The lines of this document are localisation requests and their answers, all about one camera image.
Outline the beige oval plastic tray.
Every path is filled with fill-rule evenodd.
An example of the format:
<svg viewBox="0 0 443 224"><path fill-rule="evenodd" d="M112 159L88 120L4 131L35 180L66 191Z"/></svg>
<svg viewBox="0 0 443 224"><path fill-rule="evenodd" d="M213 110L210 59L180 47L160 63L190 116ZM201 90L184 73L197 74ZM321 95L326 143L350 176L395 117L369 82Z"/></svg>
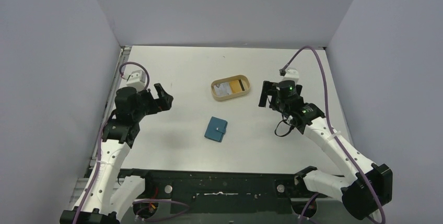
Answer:
<svg viewBox="0 0 443 224"><path fill-rule="evenodd" d="M251 89L250 81L245 75L236 75L215 80L210 85L216 101L226 101L246 96Z"/></svg>

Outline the teal leather card holder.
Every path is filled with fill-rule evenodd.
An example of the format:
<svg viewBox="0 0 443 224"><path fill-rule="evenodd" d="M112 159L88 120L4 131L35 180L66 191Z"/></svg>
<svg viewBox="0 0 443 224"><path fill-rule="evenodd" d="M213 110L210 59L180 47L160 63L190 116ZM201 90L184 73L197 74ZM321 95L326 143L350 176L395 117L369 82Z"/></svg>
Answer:
<svg viewBox="0 0 443 224"><path fill-rule="evenodd" d="M204 133L204 137L221 143L226 134L227 125L228 122L226 120L212 116Z"/></svg>

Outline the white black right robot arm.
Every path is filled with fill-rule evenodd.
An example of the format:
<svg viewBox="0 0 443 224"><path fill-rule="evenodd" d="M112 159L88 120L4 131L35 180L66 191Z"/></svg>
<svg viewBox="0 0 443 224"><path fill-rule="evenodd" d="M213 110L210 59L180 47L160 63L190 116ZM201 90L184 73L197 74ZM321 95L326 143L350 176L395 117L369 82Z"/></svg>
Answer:
<svg viewBox="0 0 443 224"><path fill-rule="evenodd" d="M326 115L315 104L304 102L301 89L293 80L266 80L259 106L268 105L280 113L290 129L297 129L313 141L342 175L327 174L308 166L295 174L294 191L300 196L315 192L333 198L358 220L370 217L392 200L392 170L386 164L377 165L356 150L328 124Z"/></svg>

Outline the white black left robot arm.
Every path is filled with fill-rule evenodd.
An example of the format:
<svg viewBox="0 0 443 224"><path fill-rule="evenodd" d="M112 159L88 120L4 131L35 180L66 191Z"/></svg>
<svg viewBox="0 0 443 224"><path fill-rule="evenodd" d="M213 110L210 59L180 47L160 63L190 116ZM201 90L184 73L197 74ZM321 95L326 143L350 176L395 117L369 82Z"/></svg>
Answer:
<svg viewBox="0 0 443 224"><path fill-rule="evenodd" d="M118 189L114 185L140 132L141 120L172 107L173 96L160 83L154 87L157 98L150 89L124 87L116 91L115 109L103 127L91 176L74 207L62 212L60 223L120 223L137 197L153 194L154 182L137 175L129 176Z"/></svg>

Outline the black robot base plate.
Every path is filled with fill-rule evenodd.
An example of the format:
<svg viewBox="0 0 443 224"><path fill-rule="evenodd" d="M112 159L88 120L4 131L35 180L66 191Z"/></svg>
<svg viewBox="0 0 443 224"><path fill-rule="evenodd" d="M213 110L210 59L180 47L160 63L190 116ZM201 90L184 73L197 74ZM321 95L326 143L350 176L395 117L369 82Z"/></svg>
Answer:
<svg viewBox="0 0 443 224"><path fill-rule="evenodd" d="M131 176L145 180L145 190L138 197L165 199L156 210L147 203L134 206L143 217L165 210L169 214L249 214L301 212L313 193L294 184L293 174L191 172L167 170L122 169L117 176L121 184Z"/></svg>

